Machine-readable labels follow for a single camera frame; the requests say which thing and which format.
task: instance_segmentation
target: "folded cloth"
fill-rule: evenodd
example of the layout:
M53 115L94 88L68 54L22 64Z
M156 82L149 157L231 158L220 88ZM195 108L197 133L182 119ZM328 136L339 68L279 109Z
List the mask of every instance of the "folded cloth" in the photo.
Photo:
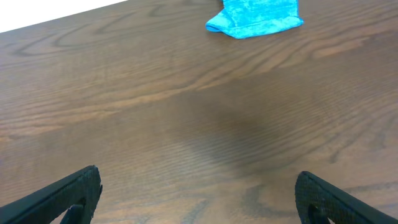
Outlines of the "folded cloth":
M206 23L206 28L243 39L302 24L297 0L224 0L224 9Z

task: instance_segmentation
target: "brown wood tabletop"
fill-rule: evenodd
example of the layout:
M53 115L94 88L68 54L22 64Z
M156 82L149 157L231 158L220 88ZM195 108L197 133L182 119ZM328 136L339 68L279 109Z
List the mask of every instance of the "brown wood tabletop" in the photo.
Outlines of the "brown wood tabletop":
M85 166L92 223L300 223L309 170L398 218L398 1L303 0L236 40L218 0L127 1L0 34L0 206Z

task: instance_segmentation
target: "wooden surface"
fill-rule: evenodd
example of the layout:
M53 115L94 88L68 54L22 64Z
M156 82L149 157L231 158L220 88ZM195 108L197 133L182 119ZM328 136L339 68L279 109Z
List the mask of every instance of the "wooden surface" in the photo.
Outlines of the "wooden surface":
M87 165L92 223L299 223L309 170L398 218L398 1L303 0L234 40L217 0L128 1L0 34L0 205Z

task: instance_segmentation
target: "black plastic part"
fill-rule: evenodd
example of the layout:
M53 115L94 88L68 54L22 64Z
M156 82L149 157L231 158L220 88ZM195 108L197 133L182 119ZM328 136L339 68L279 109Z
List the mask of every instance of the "black plastic part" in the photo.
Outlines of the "black plastic part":
M1 207L0 224L49 224L69 208L62 220L65 224L89 224L100 199L101 191L102 185L98 168L88 166Z
M307 171L297 178L295 196L303 224L329 223L328 218L336 224L398 224L395 218Z

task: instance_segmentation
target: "fabric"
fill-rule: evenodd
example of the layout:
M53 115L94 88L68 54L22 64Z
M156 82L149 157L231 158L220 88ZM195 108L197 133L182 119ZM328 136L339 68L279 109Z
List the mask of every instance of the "fabric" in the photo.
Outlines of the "fabric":
M302 24L297 0L224 0L224 9L206 23L206 28L243 39Z

